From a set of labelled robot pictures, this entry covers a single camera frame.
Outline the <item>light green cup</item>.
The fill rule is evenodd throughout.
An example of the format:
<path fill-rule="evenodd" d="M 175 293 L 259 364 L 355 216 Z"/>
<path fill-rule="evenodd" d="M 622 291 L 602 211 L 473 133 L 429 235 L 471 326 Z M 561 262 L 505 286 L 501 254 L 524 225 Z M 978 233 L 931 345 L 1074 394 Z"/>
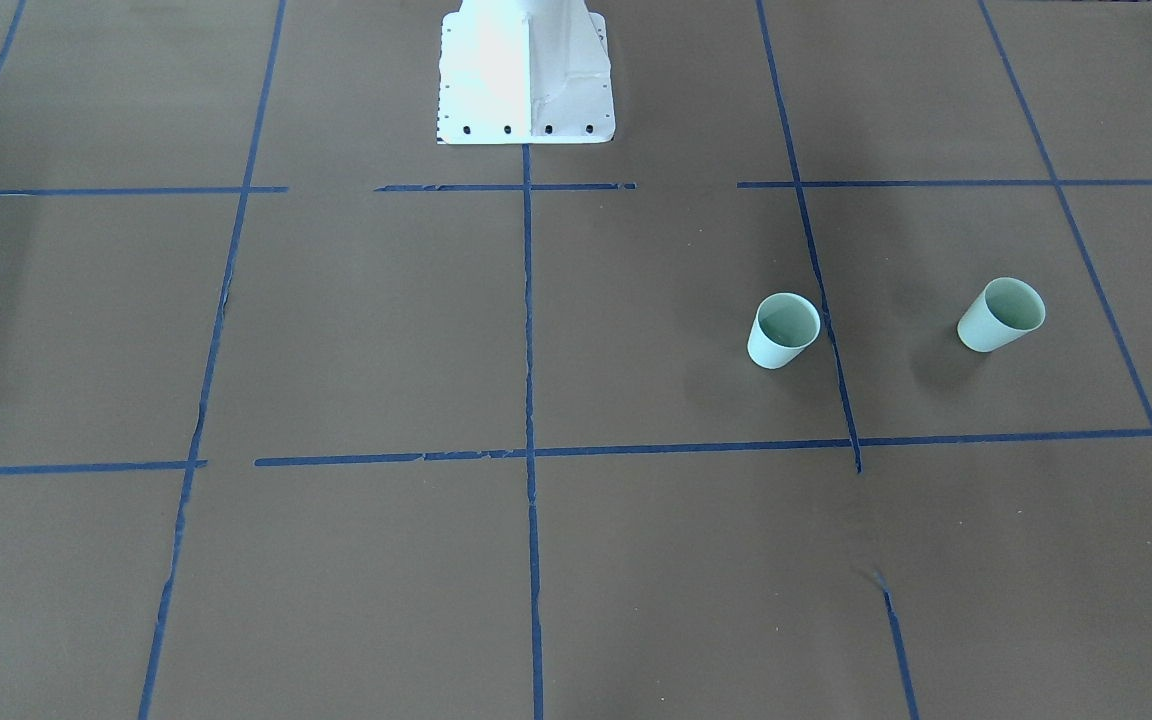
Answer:
<path fill-rule="evenodd" d="M 1041 328 L 1046 314 L 1046 304 L 1032 286 L 1018 278 L 1000 276 L 961 314 L 956 333 L 973 353 L 991 354 Z"/>
<path fill-rule="evenodd" d="M 823 319 L 813 302 L 797 293 L 773 293 L 756 306 L 748 338 L 750 361 L 764 369 L 780 369 L 814 343 Z"/>

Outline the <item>white pillar base mount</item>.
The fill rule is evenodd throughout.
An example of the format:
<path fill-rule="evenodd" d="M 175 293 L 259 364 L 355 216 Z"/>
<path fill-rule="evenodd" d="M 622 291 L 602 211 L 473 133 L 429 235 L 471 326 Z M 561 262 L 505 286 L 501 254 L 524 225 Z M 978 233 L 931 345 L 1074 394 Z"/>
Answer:
<path fill-rule="evenodd" d="M 584 1 L 462 1 L 440 26 L 435 141 L 608 143 L 608 28 Z"/>

